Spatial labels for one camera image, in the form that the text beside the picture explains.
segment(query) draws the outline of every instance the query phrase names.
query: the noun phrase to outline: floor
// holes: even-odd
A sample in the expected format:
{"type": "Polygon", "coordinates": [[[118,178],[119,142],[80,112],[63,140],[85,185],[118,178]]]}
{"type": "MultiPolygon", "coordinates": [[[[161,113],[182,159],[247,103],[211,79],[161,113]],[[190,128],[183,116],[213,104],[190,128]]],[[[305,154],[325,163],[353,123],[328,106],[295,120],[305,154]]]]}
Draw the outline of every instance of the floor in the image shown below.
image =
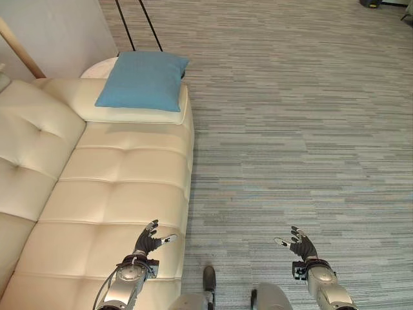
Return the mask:
{"type": "MultiPolygon", "coordinates": [[[[114,1],[100,0],[120,51],[114,1]]],[[[156,50],[135,0],[135,44],[156,50]]],[[[217,271],[217,309],[259,282],[318,309],[276,246],[305,230],[360,309],[413,309],[413,31],[404,8],[357,0],[145,1],[167,52],[188,56],[196,127],[182,292],[217,271]]]]}

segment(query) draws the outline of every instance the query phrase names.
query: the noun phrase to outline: cream leather sofa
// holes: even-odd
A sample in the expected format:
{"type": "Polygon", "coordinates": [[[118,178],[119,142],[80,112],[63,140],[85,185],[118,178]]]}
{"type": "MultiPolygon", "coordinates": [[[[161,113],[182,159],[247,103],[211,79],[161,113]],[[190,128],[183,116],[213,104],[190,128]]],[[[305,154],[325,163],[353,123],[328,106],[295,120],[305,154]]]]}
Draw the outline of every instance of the cream leather sofa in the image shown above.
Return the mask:
{"type": "Polygon", "coordinates": [[[194,130],[180,113],[96,108],[104,79],[0,75],[0,309],[91,310],[145,225],[178,240],[136,309],[180,294],[194,130]]]}

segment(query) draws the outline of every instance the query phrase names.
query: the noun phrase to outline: wooden pole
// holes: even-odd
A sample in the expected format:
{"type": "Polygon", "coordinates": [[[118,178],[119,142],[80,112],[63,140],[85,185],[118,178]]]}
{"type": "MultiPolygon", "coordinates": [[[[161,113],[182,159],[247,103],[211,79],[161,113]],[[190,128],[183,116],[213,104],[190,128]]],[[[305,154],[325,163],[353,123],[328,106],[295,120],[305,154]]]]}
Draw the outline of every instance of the wooden pole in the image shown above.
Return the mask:
{"type": "Polygon", "coordinates": [[[22,44],[17,40],[11,29],[8,27],[3,18],[0,17],[0,36],[7,42],[7,44],[12,48],[15,54],[20,58],[20,60],[25,64],[27,69],[35,76],[36,79],[45,78],[45,74],[36,65],[33,58],[26,52],[22,44]]]}

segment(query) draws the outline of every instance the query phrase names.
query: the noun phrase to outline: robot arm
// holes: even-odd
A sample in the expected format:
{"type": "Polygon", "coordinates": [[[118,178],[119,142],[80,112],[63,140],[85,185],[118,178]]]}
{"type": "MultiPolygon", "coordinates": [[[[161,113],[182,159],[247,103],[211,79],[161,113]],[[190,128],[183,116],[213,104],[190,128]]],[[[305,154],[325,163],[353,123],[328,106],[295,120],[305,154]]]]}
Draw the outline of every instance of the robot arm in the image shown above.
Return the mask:
{"type": "Polygon", "coordinates": [[[306,234],[291,227],[292,243],[281,238],[275,241],[301,256],[304,262],[292,263],[296,280],[306,280],[308,291],[316,299],[321,310],[358,310],[346,289],[338,284],[336,273],[325,260],[320,260],[316,248],[306,234]]]}
{"type": "Polygon", "coordinates": [[[154,220],[145,227],[137,239],[133,253],[117,264],[114,272],[103,283],[93,310],[133,310],[136,298],[142,291],[146,279],[157,276],[159,261],[147,260],[148,253],[177,238],[175,234],[166,238],[153,238],[152,236],[156,233],[154,229],[158,226],[157,222],[158,220],[154,220]],[[108,285],[107,291],[97,304],[106,284],[108,285]]]}

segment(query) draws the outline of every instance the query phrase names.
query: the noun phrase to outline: pillow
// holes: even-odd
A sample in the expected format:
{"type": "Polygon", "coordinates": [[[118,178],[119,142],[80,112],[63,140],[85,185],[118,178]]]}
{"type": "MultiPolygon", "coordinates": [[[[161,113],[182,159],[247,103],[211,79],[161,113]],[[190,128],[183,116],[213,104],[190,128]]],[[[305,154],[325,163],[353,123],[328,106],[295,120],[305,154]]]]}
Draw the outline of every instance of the pillow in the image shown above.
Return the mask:
{"type": "Polygon", "coordinates": [[[188,62],[165,52],[123,52],[95,106],[180,112],[181,76],[188,62]]]}

